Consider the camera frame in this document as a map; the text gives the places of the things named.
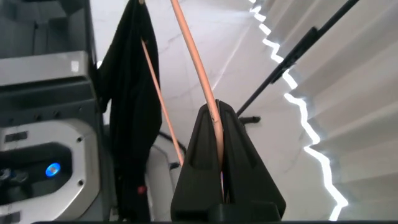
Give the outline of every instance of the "curtain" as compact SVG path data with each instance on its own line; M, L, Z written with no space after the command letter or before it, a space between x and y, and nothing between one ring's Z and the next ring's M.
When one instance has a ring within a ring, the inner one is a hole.
M252 12L280 62L345 2L257 0ZM331 220L398 218L397 21L398 1L360 0L283 76L307 133L302 146L330 167Z

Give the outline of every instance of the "black fabric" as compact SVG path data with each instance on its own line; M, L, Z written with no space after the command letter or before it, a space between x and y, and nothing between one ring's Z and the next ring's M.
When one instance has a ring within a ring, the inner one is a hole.
M130 0L99 68L98 88L103 112L112 100L110 140L118 165L119 209L122 216L132 221L149 221L146 195L138 195L137 188L145 185L146 162L162 122L160 102L141 38L146 42L159 80L157 44L149 12L145 4Z

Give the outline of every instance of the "blue light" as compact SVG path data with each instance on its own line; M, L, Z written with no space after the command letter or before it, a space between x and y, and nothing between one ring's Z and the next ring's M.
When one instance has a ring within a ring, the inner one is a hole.
M61 170L61 165L57 162L54 162L53 164L49 165L47 169L45 170L45 175L47 177L53 177L55 174L58 174Z

